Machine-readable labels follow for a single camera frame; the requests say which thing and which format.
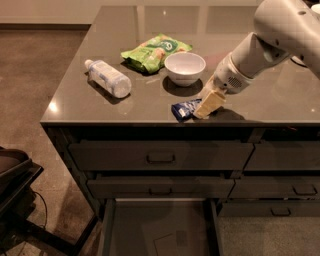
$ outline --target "wall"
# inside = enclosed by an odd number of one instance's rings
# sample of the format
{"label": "wall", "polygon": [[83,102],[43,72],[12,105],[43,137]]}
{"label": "wall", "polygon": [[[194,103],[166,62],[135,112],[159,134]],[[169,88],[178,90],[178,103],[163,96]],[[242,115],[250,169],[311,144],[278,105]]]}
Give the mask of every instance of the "wall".
{"label": "wall", "polygon": [[1,0],[1,23],[91,24],[101,5],[256,6],[262,0]]}

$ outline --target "blue package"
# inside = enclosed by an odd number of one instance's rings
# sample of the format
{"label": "blue package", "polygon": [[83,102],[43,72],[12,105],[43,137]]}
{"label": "blue package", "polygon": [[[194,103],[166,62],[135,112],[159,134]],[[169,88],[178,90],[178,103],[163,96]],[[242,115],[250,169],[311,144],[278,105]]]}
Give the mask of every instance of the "blue package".
{"label": "blue package", "polygon": [[171,106],[171,111],[176,119],[179,122],[182,122],[192,117],[192,113],[195,111],[200,102],[201,99],[195,99],[177,103]]}

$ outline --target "snack bag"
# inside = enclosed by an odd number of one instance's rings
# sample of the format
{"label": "snack bag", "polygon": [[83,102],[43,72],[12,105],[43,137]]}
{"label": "snack bag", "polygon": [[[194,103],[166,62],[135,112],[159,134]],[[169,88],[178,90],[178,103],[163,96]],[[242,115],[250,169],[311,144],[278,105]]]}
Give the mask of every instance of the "snack bag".
{"label": "snack bag", "polygon": [[164,34],[151,38],[131,51],[122,52],[127,65],[142,73],[153,74],[164,66],[164,60],[172,53],[190,51],[191,45]]}

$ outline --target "drawer front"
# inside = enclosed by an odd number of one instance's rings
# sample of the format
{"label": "drawer front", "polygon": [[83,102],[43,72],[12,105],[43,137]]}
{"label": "drawer front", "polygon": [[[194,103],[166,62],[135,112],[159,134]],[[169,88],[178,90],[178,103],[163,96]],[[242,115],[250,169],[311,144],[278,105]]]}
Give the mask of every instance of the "drawer front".
{"label": "drawer front", "polygon": [[234,181],[216,177],[108,177],[89,180],[95,198],[227,198]]}
{"label": "drawer front", "polygon": [[318,177],[244,177],[230,198],[320,198]]}
{"label": "drawer front", "polygon": [[83,171],[239,170],[251,144],[228,141],[84,141],[69,151]]}
{"label": "drawer front", "polygon": [[320,142],[263,142],[255,151],[246,171],[320,170]]}
{"label": "drawer front", "polygon": [[320,201],[231,201],[222,204],[221,217],[319,217]]}

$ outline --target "gray tabletop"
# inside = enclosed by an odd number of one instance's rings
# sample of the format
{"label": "gray tabletop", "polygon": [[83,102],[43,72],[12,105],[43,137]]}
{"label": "gray tabletop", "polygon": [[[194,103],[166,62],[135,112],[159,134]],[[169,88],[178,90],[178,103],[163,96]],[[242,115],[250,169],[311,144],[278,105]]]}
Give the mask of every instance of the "gray tabletop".
{"label": "gray tabletop", "polygon": [[[102,7],[66,70],[43,125],[316,126],[320,124],[320,81],[290,60],[263,72],[242,93],[228,95],[208,119],[179,123],[171,105],[197,98],[220,60],[253,31],[256,7]],[[193,86],[174,85],[161,69],[145,76],[122,65],[120,53],[164,33],[193,45],[206,70]],[[131,94],[112,98],[87,80],[84,61],[102,59],[127,75]]]}

